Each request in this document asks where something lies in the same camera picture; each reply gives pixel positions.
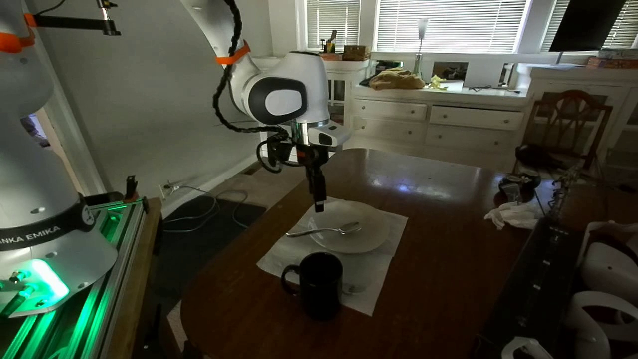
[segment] dining table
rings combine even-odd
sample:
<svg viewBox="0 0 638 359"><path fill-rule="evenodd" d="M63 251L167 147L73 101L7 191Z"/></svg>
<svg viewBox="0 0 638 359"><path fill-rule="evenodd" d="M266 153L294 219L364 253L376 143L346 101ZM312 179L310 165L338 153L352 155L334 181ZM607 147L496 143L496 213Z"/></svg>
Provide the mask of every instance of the dining table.
<svg viewBox="0 0 638 359"><path fill-rule="evenodd" d="M312 205L298 183L200 267L180 299L188 347L208 357L470 357L476 335L527 239L496 229L503 173L376 149L336 151L322 167L330 197L404 215L372 315L342 307L316 321L256 261ZM547 203L551 181L535 187ZM557 221L635 221L633 193L571 185Z"/></svg>

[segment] plate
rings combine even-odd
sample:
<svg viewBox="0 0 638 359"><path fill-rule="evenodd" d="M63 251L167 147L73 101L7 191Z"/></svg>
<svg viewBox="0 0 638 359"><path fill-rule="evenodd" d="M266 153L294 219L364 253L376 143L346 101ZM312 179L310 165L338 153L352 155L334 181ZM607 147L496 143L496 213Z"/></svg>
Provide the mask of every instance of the plate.
<svg viewBox="0 0 638 359"><path fill-rule="evenodd" d="M334 253L364 253L380 247L388 237L388 225L378 221L376 209L358 201L326 201L324 211L312 213L306 219L306 229L316 227L340 227L350 221L358 221L360 229L340 235L336 231L316 231L308 237Z"/></svg>

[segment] mug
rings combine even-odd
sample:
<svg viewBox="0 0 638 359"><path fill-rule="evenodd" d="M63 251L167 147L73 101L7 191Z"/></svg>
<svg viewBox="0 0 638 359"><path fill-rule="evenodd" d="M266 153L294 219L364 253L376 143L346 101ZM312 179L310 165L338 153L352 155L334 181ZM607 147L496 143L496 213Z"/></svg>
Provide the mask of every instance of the mug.
<svg viewBox="0 0 638 359"><path fill-rule="evenodd" d="M288 271L298 275L298 287L284 281ZM328 319L340 309L340 275L342 265L338 257L316 251L302 257L298 265L286 265L280 273L280 285L286 293L300 299L308 317Z"/></svg>

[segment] spoon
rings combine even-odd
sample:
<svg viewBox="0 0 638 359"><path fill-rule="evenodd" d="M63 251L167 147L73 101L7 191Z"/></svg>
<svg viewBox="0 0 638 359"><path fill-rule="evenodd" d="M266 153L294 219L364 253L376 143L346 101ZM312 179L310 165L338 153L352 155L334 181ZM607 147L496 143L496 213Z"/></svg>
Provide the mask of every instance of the spoon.
<svg viewBox="0 0 638 359"><path fill-rule="evenodd" d="M344 237L344 235L360 231L360 221L348 221L348 223L344 223L340 227L314 227L314 229L308 229L308 231L284 233L284 237L300 237L300 235L308 235L308 233L316 233L316 231L334 231L334 233L340 233Z"/></svg>

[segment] cabinet drawer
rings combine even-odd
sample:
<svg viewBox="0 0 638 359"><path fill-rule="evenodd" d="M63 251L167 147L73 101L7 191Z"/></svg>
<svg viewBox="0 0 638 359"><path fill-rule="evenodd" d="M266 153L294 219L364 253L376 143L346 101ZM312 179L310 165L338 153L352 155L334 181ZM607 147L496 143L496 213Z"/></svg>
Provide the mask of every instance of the cabinet drawer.
<svg viewBox="0 0 638 359"><path fill-rule="evenodd" d="M430 111L430 123L442 125L515 129L519 121L521 111L494 111L472 107L432 107Z"/></svg>
<svg viewBox="0 0 638 359"><path fill-rule="evenodd" d="M424 121L356 117L356 131L388 141L422 143Z"/></svg>
<svg viewBox="0 0 638 359"><path fill-rule="evenodd" d="M422 121L424 113L426 103L354 99L354 115L358 117L400 117Z"/></svg>
<svg viewBox="0 0 638 359"><path fill-rule="evenodd" d="M444 147L509 151L509 137L509 131L430 125L426 129L424 141L428 145Z"/></svg>

